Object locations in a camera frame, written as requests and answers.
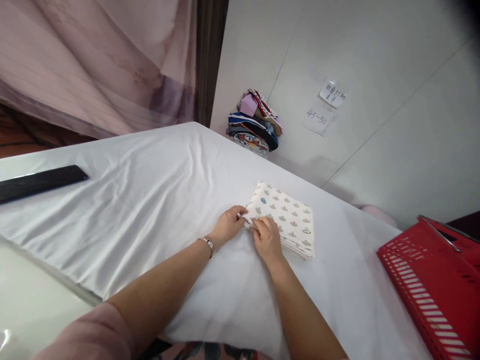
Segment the wrist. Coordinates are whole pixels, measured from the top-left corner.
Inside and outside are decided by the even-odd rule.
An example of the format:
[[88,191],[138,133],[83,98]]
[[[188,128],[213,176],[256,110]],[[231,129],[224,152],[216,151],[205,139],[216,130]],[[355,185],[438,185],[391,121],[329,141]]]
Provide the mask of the wrist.
[[272,276],[276,273],[282,272],[285,267],[290,266],[289,262],[283,255],[272,259],[264,259],[264,261],[270,275]]
[[213,251],[217,252],[223,245],[222,239],[215,234],[209,233],[205,236],[205,239],[208,239],[213,244]]

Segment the person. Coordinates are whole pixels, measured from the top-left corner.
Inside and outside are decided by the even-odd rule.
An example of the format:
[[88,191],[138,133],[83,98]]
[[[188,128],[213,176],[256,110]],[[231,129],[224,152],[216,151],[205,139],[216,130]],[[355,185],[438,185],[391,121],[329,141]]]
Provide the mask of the person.
[[[179,311],[207,266],[212,249],[218,251],[237,235],[245,222],[239,215],[247,212],[239,205],[225,211],[205,238],[156,265],[69,324],[35,360],[268,359],[255,350],[199,341],[170,345],[157,340],[160,346],[156,352],[151,350],[151,344]],[[254,219],[253,223],[257,229],[250,229],[271,277],[290,357],[346,359],[339,341],[285,259],[278,225],[268,217]]]

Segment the folded cloth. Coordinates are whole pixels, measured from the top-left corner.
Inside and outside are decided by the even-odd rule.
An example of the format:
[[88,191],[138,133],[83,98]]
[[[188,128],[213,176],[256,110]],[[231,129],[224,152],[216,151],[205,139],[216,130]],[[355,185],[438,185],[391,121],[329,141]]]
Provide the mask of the folded cloth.
[[230,126],[241,125],[250,130],[250,132],[252,132],[254,135],[266,141],[270,151],[277,149],[279,147],[279,140],[277,138],[277,135],[275,135],[275,131],[269,130],[269,128],[273,129],[272,124],[262,120],[260,120],[260,122],[240,112],[231,113],[228,116],[228,124]]
[[245,126],[242,126],[241,124],[228,124],[228,127],[226,128],[226,131],[225,131],[225,135],[232,137],[237,133],[252,134],[252,132],[248,128],[246,128]]
[[262,112],[260,111],[260,109],[258,107],[256,108],[255,114],[252,116],[252,118],[254,118],[254,119],[258,118],[260,120],[269,122],[274,128],[275,134],[278,137],[282,136],[282,134],[283,134],[282,126],[280,125],[279,122],[277,122],[277,120],[275,120],[276,118],[264,117]]
[[246,228],[256,228],[254,218],[272,218],[278,224],[284,249],[304,260],[315,256],[314,216],[310,206],[259,181],[246,209],[248,214],[242,215]]
[[266,150],[263,148],[263,146],[256,146],[255,143],[250,142],[250,141],[245,141],[245,138],[242,138],[241,136],[242,133],[237,133],[233,136],[233,141],[236,142],[238,145],[241,147],[250,150],[252,153],[261,156],[262,158],[267,158],[267,155],[269,153],[268,147]]
[[260,128],[267,130],[265,126],[255,120],[253,117],[249,117],[246,115],[241,114],[240,112],[234,112],[228,115],[228,123],[229,124],[241,124],[243,122],[249,122],[259,126]]
[[240,112],[245,115],[252,117],[257,108],[258,104],[250,93],[240,101]]
[[254,152],[258,152],[266,155],[269,152],[269,146],[261,138],[252,135],[247,132],[238,132],[233,138],[236,140],[236,143],[244,145],[244,147],[249,147]]
[[251,132],[254,135],[258,136],[259,138],[261,138],[263,140],[265,140],[265,142],[268,144],[268,148],[270,149],[271,152],[279,147],[278,140],[268,130],[264,130],[263,128],[255,125],[251,122],[248,122],[248,121],[242,122],[241,125],[246,127],[247,129],[251,130]]
[[258,108],[260,109],[262,115],[265,118],[277,118],[277,114],[273,109],[267,104],[263,95],[255,89],[249,88],[248,92],[253,95],[256,103],[258,104]]
[[256,116],[253,117],[253,120],[255,120],[257,123],[260,123],[261,125],[263,125],[267,129],[267,131],[271,134],[271,136],[275,140],[275,142],[277,144],[279,143],[279,138],[278,138],[277,134],[275,133],[274,126],[270,122],[262,120],[262,119],[260,119]]

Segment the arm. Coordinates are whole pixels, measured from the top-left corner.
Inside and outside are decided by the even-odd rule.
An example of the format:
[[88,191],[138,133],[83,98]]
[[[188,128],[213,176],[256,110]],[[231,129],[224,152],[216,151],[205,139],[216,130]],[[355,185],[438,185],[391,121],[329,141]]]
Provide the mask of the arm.
[[[233,206],[218,218],[213,231],[206,236],[216,251],[242,228],[245,219],[237,220],[237,214],[247,212],[243,206]],[[137,354],[145,350],[177,314],[210,255],[205,241],[195,241],[106,301],[125,320]]]
[[346,359],[347,354],[282,254],[278,225],[268,217],[253,220],[255,247],[270,272],[292,359]]

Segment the paper note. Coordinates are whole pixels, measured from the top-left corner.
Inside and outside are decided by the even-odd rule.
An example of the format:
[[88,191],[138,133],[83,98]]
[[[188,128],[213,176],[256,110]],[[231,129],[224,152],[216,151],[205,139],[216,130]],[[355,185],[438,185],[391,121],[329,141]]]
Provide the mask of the paper note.
[[314,102],[303,116],[303,126],[322,136],[325,136],[327,129],[338,117],[318,102]]
[[347,97],[347,95],[335,85],[335,82],[329,79],[326,79],[323,82],[319,95],[323,100],[335,108],[339,108]]

